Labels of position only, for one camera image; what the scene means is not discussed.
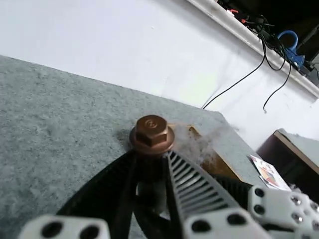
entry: dust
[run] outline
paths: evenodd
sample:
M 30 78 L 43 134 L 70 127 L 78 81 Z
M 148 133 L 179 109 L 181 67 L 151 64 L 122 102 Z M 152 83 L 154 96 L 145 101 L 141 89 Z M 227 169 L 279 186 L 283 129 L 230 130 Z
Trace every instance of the dust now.
M 196 137 L 187 126 L 176 125 L 174 128 L 175 145 L 173 150 L 200 166 L 207 162 L 214 165 L 217 156 L 214 144 L 220 137 L 221 131 L 222 127 L 207 135 Z

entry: copper bolt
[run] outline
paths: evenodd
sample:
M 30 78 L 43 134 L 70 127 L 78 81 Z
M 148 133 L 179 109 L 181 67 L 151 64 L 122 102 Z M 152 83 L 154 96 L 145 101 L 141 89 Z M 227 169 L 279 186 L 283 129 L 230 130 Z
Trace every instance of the copper bolt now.
M 173 130 L 159 116 L 140 118 L 130 133 L 133 148 L 146 155 L 159 155 L 169 151 L 174 139 Z

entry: card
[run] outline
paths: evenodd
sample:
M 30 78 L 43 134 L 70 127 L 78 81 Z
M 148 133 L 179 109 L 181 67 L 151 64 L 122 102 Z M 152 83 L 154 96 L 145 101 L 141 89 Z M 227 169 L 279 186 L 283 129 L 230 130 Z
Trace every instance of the card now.
M 267 187 L 270 186 L 272 188 L 291 191 L 290 187 L 286 184 L 286 182 L 283 180 L 283 178 L 280 176 L 280 174 L 277 172 L 272 164 L 267 163 L 264 160 L 253 155 L 250 155 L 250 158 Z

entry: screw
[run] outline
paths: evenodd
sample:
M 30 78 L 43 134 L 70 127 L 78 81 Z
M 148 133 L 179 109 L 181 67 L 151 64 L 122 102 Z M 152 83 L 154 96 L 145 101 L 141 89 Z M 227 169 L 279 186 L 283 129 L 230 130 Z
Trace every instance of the screw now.
M 297 206 L 301 204 L 301 200 L 295 196 L 291 197 L 291 201 L 293 201 Z
M 138 152 L 148 155 L 163 154 L 172 148 L 174 132 L 162 117 L 144 116 L 131 131 L 130 141 Z
M 310 203 L 310 206 L 311 206 L 311 208 L 314 209 L 317 213 L 319 213 L 319 206 L 318 206 L 317 203 L 312 202 L 312 203 Z
M 291 214 L 292 218 L 295 220 L 296 223 L 302 223 L 303 222 L 303 218 L 301 216 L 299 216 L 297 213 L 292 213 Z
M 314 229 L 315 231 L 319 231 L 319 222 L 313 221 L 313 229 Z

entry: white wall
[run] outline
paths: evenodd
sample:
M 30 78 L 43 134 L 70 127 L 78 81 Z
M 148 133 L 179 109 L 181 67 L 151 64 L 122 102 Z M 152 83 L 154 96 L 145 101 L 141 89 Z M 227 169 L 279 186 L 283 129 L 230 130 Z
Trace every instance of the white wall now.
M 0 54 L 201 107 L 261 56 L 184 0 L 0 0 Z M 312 135 L 315 98 L 264 65 L 207 109 L 257 149 L 276 129 Z

